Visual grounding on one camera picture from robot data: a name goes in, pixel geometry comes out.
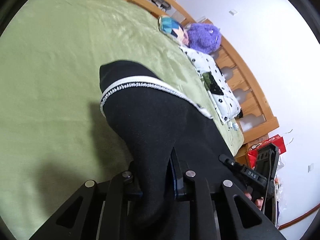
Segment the person's right hand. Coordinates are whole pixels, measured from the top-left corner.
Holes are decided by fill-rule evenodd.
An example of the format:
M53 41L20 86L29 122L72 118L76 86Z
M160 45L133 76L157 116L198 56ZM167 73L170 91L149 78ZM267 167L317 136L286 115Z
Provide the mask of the person's right hand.
M252 195L248 191L245 191L244 194L249 200L251 200L251 201L254 200L254 203L255 203L256 207L260 211L263 209L263 204L264 204L264 198L263 197L257 198L257 199L253 199Z

